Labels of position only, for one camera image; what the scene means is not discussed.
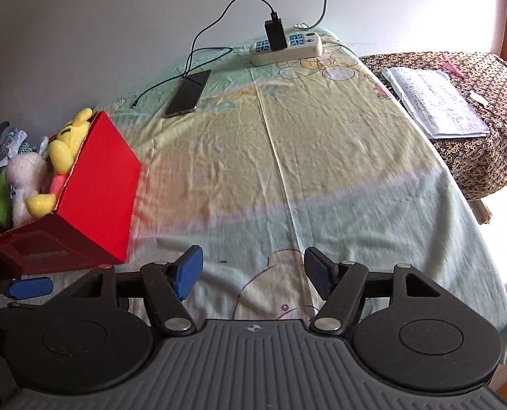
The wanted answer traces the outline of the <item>green plush doll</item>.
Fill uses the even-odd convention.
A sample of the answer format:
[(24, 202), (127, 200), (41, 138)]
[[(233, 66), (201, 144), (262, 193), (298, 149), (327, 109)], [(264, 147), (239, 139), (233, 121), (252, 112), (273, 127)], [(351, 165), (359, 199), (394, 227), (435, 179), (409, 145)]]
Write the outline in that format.
[(5, 230), (13, 227), (12, 200), (10, 184), (6, 178), (6, 169), (0, 174), (0, 226)]

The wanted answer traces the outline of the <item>white bunny plush toy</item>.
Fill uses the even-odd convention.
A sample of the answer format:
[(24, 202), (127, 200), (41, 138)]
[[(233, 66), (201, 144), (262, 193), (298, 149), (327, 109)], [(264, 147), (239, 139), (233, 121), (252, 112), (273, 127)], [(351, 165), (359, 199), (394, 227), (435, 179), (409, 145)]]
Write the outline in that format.
[(13, 226), (19, 227), (33, 217), (27, 210), (27, 199), (46, 193), (52, 180), (47, 160), (36, 152), (17, 154), (6, 167), (10, 185)]

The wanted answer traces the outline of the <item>yellow tiger plush toy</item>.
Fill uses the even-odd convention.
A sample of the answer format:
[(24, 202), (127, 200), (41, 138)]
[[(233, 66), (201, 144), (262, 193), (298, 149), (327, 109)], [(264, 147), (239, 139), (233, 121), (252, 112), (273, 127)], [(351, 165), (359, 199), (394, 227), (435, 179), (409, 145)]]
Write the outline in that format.
[(75, 165), (82, 142), (88, 135), (93, 111), (87, 107), (60, 129), (49, 146), (53, 178), (48, 193), (39, 193), (27, 199), (27, 211), (33, 218), (42, 218), (56, 207), (71, 169)]

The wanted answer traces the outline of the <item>red cardboard box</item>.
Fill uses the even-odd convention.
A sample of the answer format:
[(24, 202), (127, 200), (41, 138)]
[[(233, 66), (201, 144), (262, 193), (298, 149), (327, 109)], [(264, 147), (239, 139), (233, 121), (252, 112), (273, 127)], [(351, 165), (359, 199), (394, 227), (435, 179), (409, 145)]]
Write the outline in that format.
[(124, 263), (140, 171), (117, 127), (97, 113), (55, 209), (0, 230), (0, 259), (26, 275)]

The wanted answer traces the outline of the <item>green cartoon bed sheet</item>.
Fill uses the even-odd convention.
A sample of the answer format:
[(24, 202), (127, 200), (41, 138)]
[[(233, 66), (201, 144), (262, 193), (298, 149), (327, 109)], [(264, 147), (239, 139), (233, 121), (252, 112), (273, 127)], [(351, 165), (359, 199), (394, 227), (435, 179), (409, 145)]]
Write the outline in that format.
[(186, 300), (207, 318), (309, 319), (313, 246), (373, 271), (413, 265), (507, 342), (507, 295), (448, 167), (375, 75), (337, 38), (303, 62), (214, 63), (197, 110), (163, 115), (174, 84), (109, 116), (142, 169), (124, 269), (192, 245), (204, 270)]

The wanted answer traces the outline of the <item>brown patterned side table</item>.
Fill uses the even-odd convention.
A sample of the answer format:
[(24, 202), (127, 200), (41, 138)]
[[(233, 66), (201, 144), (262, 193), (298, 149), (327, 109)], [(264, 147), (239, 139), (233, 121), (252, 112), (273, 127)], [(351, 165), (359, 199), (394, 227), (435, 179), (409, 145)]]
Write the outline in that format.
[(507, 187), (507, 62), (493, 53), (362, 56), (432, 142), (468, 200)]

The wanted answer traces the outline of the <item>black smartphone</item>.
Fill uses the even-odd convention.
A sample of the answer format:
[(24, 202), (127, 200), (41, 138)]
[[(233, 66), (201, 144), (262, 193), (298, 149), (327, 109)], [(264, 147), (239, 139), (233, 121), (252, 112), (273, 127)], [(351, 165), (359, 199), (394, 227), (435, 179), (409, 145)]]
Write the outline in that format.
[(166, 107), (163, 117), (169, 119), (194, 112), (211, 74), (212, 70), (208, 69), (185, 77)]

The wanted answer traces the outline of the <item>white paper notebook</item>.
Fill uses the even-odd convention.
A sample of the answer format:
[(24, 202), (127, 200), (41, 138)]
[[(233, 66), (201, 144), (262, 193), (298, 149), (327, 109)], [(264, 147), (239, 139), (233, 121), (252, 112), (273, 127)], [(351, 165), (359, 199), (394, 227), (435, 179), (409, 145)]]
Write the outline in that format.
[(381, 73), (408, 114), (430, 139), (489, 135), (489, 127), (452, 85), (446, 73), (405, 67), (384, 68)]

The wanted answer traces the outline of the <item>white power strip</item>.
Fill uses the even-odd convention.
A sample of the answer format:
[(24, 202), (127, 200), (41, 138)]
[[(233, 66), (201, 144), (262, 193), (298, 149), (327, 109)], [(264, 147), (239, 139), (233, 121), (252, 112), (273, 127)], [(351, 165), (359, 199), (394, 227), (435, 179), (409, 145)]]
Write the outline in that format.
[(323, 44), (321, 37), (313, 31), (296, 32), (287, 37), (287, 47), (274, 51), (268, 39), (255, 42), (250, 48), (250, 58), (257, 66), (278, 62), (301, 60), (321, 56)]

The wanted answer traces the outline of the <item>black charger adapter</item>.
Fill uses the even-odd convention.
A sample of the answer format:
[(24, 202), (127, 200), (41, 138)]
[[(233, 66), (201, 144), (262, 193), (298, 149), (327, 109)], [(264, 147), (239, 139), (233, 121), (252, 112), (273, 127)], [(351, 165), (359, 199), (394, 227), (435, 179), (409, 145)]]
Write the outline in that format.
[(270, 13), (270, 19), (265, 21), (264, 27), (271, 51), (280, 51), (288, 47), (282, 21), (276, 11)]

